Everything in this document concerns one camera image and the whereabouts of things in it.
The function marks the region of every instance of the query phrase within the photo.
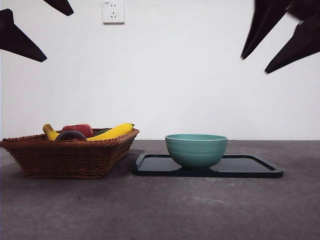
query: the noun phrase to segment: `teal ceramic bowl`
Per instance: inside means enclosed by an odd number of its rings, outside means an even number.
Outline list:
[[[171,158],[185,169],[204,170],[217,164],[226,151],[228,138],[208,134],[165,136]]]

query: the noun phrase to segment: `electrical outlet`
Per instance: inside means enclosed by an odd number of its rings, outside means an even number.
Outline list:
[[[125,23],[125,0],[106,0],[102,6],[103,24]]]

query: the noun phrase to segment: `bowl rim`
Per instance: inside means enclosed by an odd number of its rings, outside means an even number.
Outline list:
[[[172,136],[175,135],[201,135],[201,136],[214,136],[214,137],[221,137],[222,139],[179,139],[179,138],[173,138]],[[175,133],[175,134],[170,134],[166,135],[164,137],[165,139],[172,139],[172,140],[178,140],[178,141],[192,141],[192,142],[215,142],[215,141],[224,141],[228,140],[226,136],[221,136],[221,135],[213,135],[213,134],[201,134],[201,133]]]

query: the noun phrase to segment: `dark purple fruit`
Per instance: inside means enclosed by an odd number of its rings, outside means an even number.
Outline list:
[[[85,135],[79,131],[63,131],[55,138],[55,140],[87,141]]]

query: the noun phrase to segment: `yellow banana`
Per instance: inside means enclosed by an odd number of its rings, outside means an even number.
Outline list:
[[[134,128],[132,123],[122,123],[100,135],[87,138],[88,141],[107,140],[119,137],[130,132]]]
[[[43,127],[42,127],[42,130],[44,131],[44,133],[46,134],[47,138],[50,140],[50,141],[54,141],[56,139],[56,137],[58,137],[59,133],[56,132],[52,126],[50,124],[45,124]]]

